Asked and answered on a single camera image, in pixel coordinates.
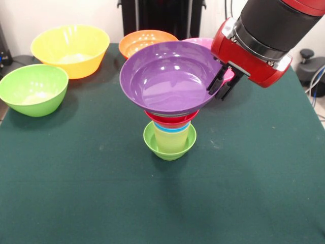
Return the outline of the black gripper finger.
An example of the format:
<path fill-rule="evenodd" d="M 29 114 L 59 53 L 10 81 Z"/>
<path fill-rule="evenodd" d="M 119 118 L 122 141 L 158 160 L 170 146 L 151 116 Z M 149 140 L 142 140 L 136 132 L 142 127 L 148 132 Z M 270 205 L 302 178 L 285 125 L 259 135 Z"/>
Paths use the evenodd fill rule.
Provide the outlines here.
<path fill-rule="evenodd" d="M 216 93 L 215 98 L 218 100 L 224 100 L 227 95 L 231 92 L 234 86 L 239 82 L 239 80 L 243 77 L 243 73 L 235 74 L 235 76 L 228 82 L 226 82 Z"/>
<path fill-rule="evenodd" d="M 222 66 L 218 73 L 215 75 L 210 85 L 207 87 L 208 94 L 213 95 L 216 91 L 219 90 L 221 85 L 223 84 L 223 78 L 225 73 L 227 72 L 228 67 Z"/>

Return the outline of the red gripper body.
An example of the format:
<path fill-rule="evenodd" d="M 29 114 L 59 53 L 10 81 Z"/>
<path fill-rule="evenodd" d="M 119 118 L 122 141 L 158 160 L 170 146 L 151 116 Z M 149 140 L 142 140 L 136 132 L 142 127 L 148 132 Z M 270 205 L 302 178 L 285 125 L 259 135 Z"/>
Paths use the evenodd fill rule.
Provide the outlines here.
<path fill-rule="evenodd" d="M 275 61 L 266 60 L 243 44 L 237 36 L 239 22 L 229 17 L 217 31 L 211 52 L 226 66 L 238 69 L 248 79 L 261 87 L 269 87 L 278 81 L 290 67 L 292 57 L 285 54 Z"/>

